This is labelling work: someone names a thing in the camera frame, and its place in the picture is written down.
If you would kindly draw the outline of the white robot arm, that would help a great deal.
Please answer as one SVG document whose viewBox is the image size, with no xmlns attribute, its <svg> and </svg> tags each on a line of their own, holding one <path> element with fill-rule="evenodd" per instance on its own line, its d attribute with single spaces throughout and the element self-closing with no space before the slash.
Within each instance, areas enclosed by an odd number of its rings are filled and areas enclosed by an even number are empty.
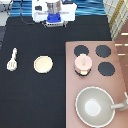
<svg viewBox="0 0 128 128">
<path fill-rule="evenodd" d="M 75 20 L 77 5 L 72 0 L 32 0 L 32 18 L 47 27 L 65 26 Z"/>
</svg>

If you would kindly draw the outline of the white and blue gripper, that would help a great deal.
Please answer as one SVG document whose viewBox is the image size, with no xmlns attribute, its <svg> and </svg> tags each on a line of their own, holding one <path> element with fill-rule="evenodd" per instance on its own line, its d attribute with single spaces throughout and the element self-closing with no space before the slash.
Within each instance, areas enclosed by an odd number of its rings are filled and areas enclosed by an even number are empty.
<svg viewBox="0 0 128 128">
<path fill-rule="evenodd" d="M 61 16 L 59 13 L 56 14 L 48 14 L 45 25 L 47 27 L 60 27 L 63 26 L 65 27 L 67 24 L 66 21 L 63 21 L 61 19 Z"/>
</svg>

